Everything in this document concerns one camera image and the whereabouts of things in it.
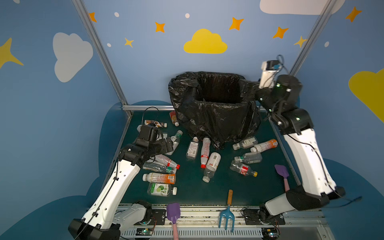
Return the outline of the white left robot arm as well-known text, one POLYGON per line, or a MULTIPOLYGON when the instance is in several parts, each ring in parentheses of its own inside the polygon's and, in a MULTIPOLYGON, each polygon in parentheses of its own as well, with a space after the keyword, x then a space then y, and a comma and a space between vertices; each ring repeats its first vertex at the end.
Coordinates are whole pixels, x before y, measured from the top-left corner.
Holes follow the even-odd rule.
POLYGON ((113 173, 97 200, 81 219, 73 219, 68 230, 75 240, 118 240, 122 224, 114 224, 115 212, 129 185, 151 157, 173 150, 170 138, 137 139, 120 150, 113 173))

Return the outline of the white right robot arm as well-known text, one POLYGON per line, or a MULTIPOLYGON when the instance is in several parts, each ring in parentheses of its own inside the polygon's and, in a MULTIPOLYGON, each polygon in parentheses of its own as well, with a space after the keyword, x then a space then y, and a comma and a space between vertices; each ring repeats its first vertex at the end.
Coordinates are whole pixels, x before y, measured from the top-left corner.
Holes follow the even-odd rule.
POLYGON ((259 218, 271 219, 285 212, 319 209, 346 191, 332 179, 317 145, 309 113, 296 106, 302 84, 294 76, 262 76, 255 99, 266 109, 288 143, 302 178, 295 189, 260 205, 259 218))

